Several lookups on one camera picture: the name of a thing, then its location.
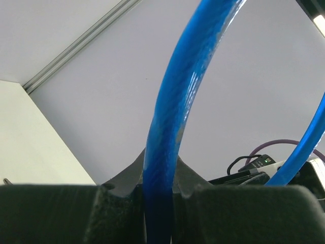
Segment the blue cable lock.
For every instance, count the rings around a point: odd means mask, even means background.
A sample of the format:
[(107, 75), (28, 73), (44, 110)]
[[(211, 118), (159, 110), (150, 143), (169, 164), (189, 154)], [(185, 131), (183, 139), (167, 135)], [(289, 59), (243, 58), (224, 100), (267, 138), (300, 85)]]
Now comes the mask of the blue cable lock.
[(171, 56), (156, 99), (143, 164), (148, 243), (172, 236), (172, 185), (192, 103), (211, 58), (243, 1), (201, 1)]

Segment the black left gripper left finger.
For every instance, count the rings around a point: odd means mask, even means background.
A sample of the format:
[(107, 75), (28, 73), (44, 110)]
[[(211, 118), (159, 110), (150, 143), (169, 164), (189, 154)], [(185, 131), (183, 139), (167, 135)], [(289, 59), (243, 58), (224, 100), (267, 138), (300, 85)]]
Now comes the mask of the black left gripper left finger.
[(1, 186), (1, 243), (144, 243), (143, 160), (100, 186)]

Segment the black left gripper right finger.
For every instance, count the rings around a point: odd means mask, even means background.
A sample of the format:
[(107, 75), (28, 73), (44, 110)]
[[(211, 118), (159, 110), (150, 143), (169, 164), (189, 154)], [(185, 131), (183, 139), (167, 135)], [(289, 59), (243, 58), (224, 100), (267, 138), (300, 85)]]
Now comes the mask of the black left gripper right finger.
[(303, 186), (213, 185), (178, 159), (173, 243), (324, 243), (324, 211)]

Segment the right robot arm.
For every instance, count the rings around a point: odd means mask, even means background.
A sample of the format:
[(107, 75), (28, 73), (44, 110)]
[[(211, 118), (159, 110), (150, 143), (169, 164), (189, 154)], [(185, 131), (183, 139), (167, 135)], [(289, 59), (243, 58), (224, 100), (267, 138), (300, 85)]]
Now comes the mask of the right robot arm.
[[(252, 185), (263, 185), (284, 164), (277, 162), (264, 167), (249, 169), (209, 181), (213, 185), (241, 185), (258, 176)], [(288, 183), (306, 187), (324, 207), (324, 162), (320, 158), (309, 158), (295, 177)]]

